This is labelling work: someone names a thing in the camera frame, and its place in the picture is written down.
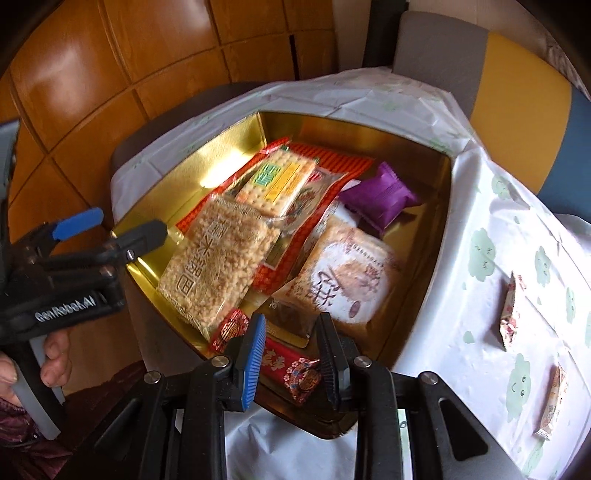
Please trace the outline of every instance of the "snack package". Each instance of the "snack package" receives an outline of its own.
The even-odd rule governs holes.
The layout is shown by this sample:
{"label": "snack package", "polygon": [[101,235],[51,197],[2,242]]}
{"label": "snack package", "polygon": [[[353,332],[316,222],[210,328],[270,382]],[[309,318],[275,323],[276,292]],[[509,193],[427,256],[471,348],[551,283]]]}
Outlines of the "snack package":
{"label": "snack package", "polygon": [[[287,210],[282,223],[281,238],[255,274],[252,287],[267,295],[278,290],[287,281],[304,242],[343,186],[361,175],[372,163],[370,158],[343,155],[325,148],[293,143],[289,142],[288,138],[281,138],[261,149],[211,194],[224,193],[231,197],[240,196],[271,155],[285,148],[288,148],[288,152],[305,157],[308,161],[318,159],[318,165]],[[209,196],[199,202],[177,223],[176,226],[182,233],[189,230],[190,224],[208,198]]]}
{"label": "snack package", "polygon": [[308,344],[318,313],[308,304],[290,301],[285,295],[289,288],[290,283],[287,283],[258,307],[256,312],[262,313],[267,319],[269,333],[283,342],[304,348]]}
{"label": "snack package", "polygon": [[315,161],[279,148],[262,162],[238,192],[236,201],[253,206],[265,216],[284,216],[315,168]]}
{"label": "snack package", "polygon": [[158,291],[209,340],[243,299],[280,234],[275,220],[219,195],[203,206]]}
{"label": "snack package", "polygon": [[390,247],[331,216],[299,275],[281,294],[305,314],[329,312],[343,333],[363,343],[399,276]]}
{"label": "snack package", "polygon": [[212,196],[224,194],[225,196],[234,198],[238,192],[242,190],[243,186],[247,184],[248,180],[251,179],[257,168],[261,165],[261,162],[263,162],[267,156],[274,151],[287,145],[289,141],[289,138],[283,137],[279,140],[269,143],[264,148],[260,149],[258,153],[254,155],[248,162],[246,162],[242,168],[240,168],[233,175],[230,175],[224,182],[214,188],[209,194],[205,195],[205,197],[202,198],[197,205],[195,205],[193,210],[191,210],[187,215],[177,222],[176,227],[182,233],[187,233],[203,206]]}
{"label": "snack package", "polygon": [[261,375],[285,386],[296,404],[302,405],[322,379],[320,360],[311,360],[267,337]]}
{"label": "snack package", "polygon": [[353,227],[357,227],[359,225],[359,220],[361,219],[360,215],[351,212],[344,206],[344,204],[341,201],[333,200],[324,212],[324,215],[320,219],[320,222],[318,222],[318,224],[310,232],[308,238],[304,242],[304,246],[302,247],[297,257],[297,260],[295,261],[294,266],[291,270],[291,275],[293,277],[295,277],[300,272],[306,259],[310,256],[310,252],[312,252],[312,249],[318,243],[318,239],[326,230],[326,222],[333,215]]}
{"label": "snack package", "polygon": [[374,178],[341,192],[339,199],[381,234],[406,207],[421,205],[386,162],[379,165]]}
{"label": "snack package", "polygon": [[536,435],[542,437],[544,440],[549,441],[552,439],[552,434],[556,429],[558,423],[558,416],[562,408],[562,402],[566,395],[566,390],[569,383],[566,380],[566,372],[558,365],[554,369],[554,375],[552,378],[552,386],[550,388],[550,394],[548,395],[548,401],[542,420],[540,422],[540,428],[536,432]]}
{"label": "snack package", "polygon": [[217,327],[209,348],[216,353],[223,353],[228,342],[234,337],[240,337],[246,333],[250,318],[240,309],[233,309]]}
{"label": "snack package", "polygon": [[511,273],[509,291],[505,298],[505,305],[503,306],[499,326],[503,346],[507,352],[512,348],[513,342],[515,341],[517,329],[519,328],[519,321],[521,320],[521,309],[524,302],[527,301],[527,298],[525,297],[525,288],[521,275]]}

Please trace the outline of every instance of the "small snack packet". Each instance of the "small snack packet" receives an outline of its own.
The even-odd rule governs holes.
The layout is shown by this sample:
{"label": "small snack packet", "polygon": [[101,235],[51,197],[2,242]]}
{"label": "small snack packet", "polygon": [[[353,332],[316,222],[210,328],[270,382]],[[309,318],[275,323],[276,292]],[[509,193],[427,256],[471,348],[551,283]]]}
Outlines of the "small snack packet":
{"label": "small snack packet", "polygon": [[236,201],[268,217],[284,216],[316,168],[316,162],[279,148],[261,164],[236,195]]}
{"label": "small snack packet", "polygon": [[386,162],[378,174],[339,194],[347,208],[360,214],[380,234],[406,207],[421,205],[419,198],[398,178]]}
{"label": "small snack packet", "polygon": [[519,321],[521,320],[521,308],[526,301],[525,289],[526,286],[521,275],[511,273],[509,291],[505,299],[500,324],[501,339],[507,352],[512,348],[515,335],[517,334]]}
{"label": "small snack packet", "polygon": [[566,379],[566,372],[558,365],[554,369],[554,376],[552,378],[552,386],[550,388],[550,394],[548,395],[548,401],[542,420],[540,421],[540,428],[535,433],[537,436],[542,437],[544,440],[551,440],[552,434],[556,429],[558,423],[558,416],[562,408],[562,402],[566,395],[566,390],[569,383]]}
{"label": "small snack packet", "polygon": [[[304,348],[308,344],[318,313],[307,304],[297,305],[295,302],[291,302],[285,295],[289,288],[290,284],[287,283],[258,307],[256,312],[265,316],[269,327],[268,331],[276,338],[296,347]],[[279,327],[279,329],[270,328],[272,326]]]}
{"label": "small snack packet", "polygon": [[339,330],[364,344],[399,276],[390,247],[331,216],[299,275],[281,289],[282,301],[306,314],[329,312]]}
{"label": "small snack packet", "polygon": [[214,195],[168,263],[158,291],[209,340],[244,298],[279,234],[274,220]]}
{"label": "small snack packet", "polygon": [[217,353],[223,353],[228,342],[234,337],[240,337],[246,333],[250,318],[240,309],[233,309],[222,320],[217,330],[212,335],[209,348]]}
{"label": "small snack packet", "polygon": [[322,379],[320,360],[310,360],[267,337],[261,374],[285,386],[291,398],[302,405]]}

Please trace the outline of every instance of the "gold tin box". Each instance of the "gold tin box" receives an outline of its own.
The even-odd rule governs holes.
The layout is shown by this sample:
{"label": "gold tin box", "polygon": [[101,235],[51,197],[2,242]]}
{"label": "gold tin box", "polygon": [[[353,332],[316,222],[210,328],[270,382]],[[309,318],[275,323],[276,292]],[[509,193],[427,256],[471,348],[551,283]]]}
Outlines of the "gold tin box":
{"label": "gold tin box", "polygon": [[[405,267],[402,281],[371,322],[372,340],[363,353],[392,367],[410,334],[435,268],[451,186],[451,162],[445,155],[397,135],[349,122],[291,113],[259,112],[237,122],[168,173],[117,224],[114,235],[155,218],[168,225],[164,246],[128,265],[129,275],[173,331],[200,356],[211,356],[201,334],[156,291],[160,275],[181,238],[174,225],[259,149],[282,137],[374,158],[374,165],[365,176],[373,175],[375,167],[386,161],[424,202],[406,209],[384,236],[397,256],[405,259]],[[264,300],[251,291],[241,308],[251,314]],[[314,339],[305,353],[309,356],[316,353]],[[344,434],[356,422],[354,414],[331,410],[322,385],[300,407],[291,401],[287,389],[261,377],[255,401],[325,439]]]}

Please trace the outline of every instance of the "purple candy wrapper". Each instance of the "purple candy wrapper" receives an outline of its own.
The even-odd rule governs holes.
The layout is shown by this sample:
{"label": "purple candy wrapper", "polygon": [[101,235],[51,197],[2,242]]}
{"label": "purple candy wrapper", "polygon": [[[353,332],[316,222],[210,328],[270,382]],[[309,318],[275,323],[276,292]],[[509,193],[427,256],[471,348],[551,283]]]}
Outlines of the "purple candy wrapper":
{"label": "purple candy wrapper", "polygon": [[406,207],[421,205],[418,197],[398,178],[386,162],[378,174],[339,194],[339,200],[358,213],[378,232],[384,230]]}

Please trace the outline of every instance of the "maroon clothing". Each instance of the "maroon clothing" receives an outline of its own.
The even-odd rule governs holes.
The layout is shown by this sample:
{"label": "maroon clothing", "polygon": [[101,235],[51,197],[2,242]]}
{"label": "maroon clothing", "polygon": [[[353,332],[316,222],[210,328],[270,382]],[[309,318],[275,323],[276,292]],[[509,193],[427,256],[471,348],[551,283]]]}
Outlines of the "maroon clothing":
{"label": "maroon clothing", "polygon": [[144,373],[144,363],[137,362],[98,387],[68,395],[66,427],[57,440],[52,441],[45,440],[40,435],[37,426],[23,408],[0,399],[2,480],[53,479],[67,462],[71,452],[76,450]]}

